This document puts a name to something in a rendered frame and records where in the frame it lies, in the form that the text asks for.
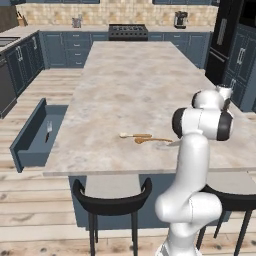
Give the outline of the blue cupboard run with sink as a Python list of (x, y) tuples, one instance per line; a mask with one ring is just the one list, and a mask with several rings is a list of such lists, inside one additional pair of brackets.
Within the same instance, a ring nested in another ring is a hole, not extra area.
[(39, 33), (34, 33), (5, 52), (16, 96), (19, 97), (44, 69)]

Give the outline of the wooden utensil with white tip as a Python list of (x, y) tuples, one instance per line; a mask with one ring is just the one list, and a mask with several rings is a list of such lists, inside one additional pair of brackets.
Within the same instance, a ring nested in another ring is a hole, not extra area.
[(133, 137), (133, 138), (151, 138), (152, 135), (151, 134), (128, 134), (128, 133), (119, 133), (120, 138), (129, 138), (129, 137)]

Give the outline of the blue cupboard run with drawers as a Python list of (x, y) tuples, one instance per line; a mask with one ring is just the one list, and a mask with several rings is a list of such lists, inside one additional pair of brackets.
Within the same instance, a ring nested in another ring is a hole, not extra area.
[(106, 31), (40, 31), (46, 69), (83, 68), (95, 41), (107, 41)]

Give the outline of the black hob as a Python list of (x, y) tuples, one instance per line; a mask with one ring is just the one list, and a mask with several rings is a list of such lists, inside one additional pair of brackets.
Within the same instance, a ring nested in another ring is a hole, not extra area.
[(110, 24), (110, 41), (147, 41), (148, 29), (144, 24)]

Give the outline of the silver coffee machine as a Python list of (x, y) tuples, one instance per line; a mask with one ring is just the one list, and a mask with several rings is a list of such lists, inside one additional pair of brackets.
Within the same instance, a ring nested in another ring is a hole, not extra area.
[(185, 29), (188, 19), (188, 13), (183, 11), (177, 11), (174, 17), (174, 27), (177, 29)]

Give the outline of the black fridge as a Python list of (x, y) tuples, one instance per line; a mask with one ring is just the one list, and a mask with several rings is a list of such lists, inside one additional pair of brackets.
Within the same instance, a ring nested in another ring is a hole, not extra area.
[(215, 85), (225, 76), (238, 24), (256, 29), (256, 0), (220, 0), (205, 76)]

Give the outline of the wooden spoon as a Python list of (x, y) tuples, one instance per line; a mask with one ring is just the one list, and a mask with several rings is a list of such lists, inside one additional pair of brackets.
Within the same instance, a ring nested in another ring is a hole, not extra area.
[(134, 139), (134, 142), (137, 143), (137, 144), (142, 144), (144, 142), (147, 142), (147, 141), (164, 141), (164, 142), (168, 142), (168, 143), (173, 143), (173, 140), (169, 140), (169, 139), (162, 139), (162, 138), (143, 138), (143, 137), (136, 137)]

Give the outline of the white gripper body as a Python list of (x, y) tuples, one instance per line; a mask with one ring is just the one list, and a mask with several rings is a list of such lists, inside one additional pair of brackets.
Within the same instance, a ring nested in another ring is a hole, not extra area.
[(223, 97), (224, 100), (231, 98), (232, 89), (230, 87), (224, 87), (221, 85), (217, 85), (216, 91)]

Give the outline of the blue open drawer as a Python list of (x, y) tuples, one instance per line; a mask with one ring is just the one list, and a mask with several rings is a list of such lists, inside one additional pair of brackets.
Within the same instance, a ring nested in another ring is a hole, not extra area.
[[(68, 106), (48, 105), (42, 98), (10, 146), (18, 173), (25, 167), (43, 167), (48, 159)], [(47, 121), (52, 121), (52, 132), (47, 143)]]

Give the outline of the metallic utensil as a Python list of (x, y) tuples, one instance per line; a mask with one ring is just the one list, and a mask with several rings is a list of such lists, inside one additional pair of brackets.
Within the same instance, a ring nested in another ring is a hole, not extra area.
[(158, 149), (168, 149), (171, 147), (178, 147), (180, 145), (179, 141), (173, 141), (173, 142), (169, 142), (169, 141), (159, 141), (156, 143), (156, 147)]

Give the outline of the wooden knife block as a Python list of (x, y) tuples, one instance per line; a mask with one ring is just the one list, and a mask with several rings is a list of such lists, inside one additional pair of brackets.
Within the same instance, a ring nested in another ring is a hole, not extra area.
[(16, 11), (16, 15), (17, 15), (19, 26), (27, 26), (27, 22), (24, 16), (22, 16), (19, 11)]

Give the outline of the tall blue cupboard unit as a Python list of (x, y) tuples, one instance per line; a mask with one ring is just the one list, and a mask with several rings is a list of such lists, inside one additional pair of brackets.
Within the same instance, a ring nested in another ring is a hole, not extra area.
[(250, 112), (256, 100), (256, 29), (238, 24), (223, 83), (232, 88), (231, 101)]

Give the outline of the black stool with grey seat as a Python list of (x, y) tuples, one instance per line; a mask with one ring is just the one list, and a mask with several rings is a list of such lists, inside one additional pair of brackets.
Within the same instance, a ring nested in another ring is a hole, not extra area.
[(255, 193), (228, 193), (221, 190), (216, 190), (209, 184), (206, 184), (202, 192), (207, 192), (216, 195), (222, 203), (222, 213), (218, 219), (217, 227), (215, 229), (214, 238), (218, 236), (219, 230), (223, 223), (224, 217), (227, 212), (244, 212), (244, 219), (236, 243), (234, 256), (238, 256), (247, 231), (247, 227), (252, 215), (256, 210), (256, 192)]
[(141, 193), (135, 196), (103, 199), (84, 195), (85, 187), (76, 179), (72, 186), (73, 195), (88, 212), (90, 254), (95, 256), (98, 242), (98, 217), (131, 215), (133, 255), (138, 256), (138, 211), (143, 207), (152, 192), (152, 181), (147, 178), (141, 186)]

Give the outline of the dark dishwasher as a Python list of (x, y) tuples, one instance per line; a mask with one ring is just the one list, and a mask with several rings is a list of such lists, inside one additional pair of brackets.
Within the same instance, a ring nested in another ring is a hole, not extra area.
[(17, 103), (11, 76), (4, 54), (0, 54), (0, 119), (4, 119)]

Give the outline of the blue wall cupboards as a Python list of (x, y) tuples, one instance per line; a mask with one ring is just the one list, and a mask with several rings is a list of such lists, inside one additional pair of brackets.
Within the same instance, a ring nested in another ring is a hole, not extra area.
[(212, 0), (152, 0), (154, 5), (211, 5)]
[(100, 4), (100, 0), (25, 0), (26, 3)]

